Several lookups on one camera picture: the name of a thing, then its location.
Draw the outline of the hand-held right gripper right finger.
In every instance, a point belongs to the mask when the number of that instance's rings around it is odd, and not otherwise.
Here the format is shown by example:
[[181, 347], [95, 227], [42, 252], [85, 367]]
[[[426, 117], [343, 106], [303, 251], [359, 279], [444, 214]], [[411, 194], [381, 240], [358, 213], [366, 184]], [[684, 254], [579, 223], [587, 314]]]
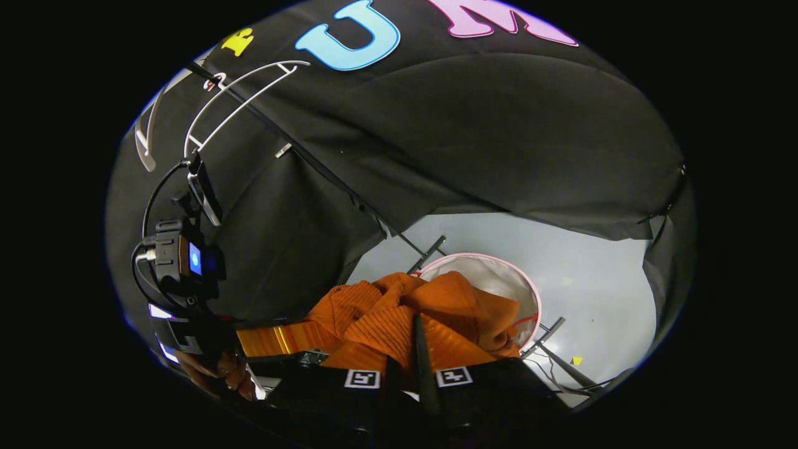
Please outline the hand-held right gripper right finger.
[[519, 358], [496, 360], [425, 314], [413, 319], [414, 370], [435, 431], [539, 431], [570, 412]]

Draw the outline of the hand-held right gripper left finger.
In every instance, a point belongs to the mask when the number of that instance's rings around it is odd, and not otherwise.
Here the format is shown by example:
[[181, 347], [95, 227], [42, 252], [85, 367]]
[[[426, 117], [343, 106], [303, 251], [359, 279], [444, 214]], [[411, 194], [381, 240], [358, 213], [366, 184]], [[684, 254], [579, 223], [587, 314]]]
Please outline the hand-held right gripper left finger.
[[318, 350], [265, 358], [265, 406], [299, 421], [316, 437], [379, 437], [394, 402], [401, 367], [377, 355], [376, 367], [325, 366]]

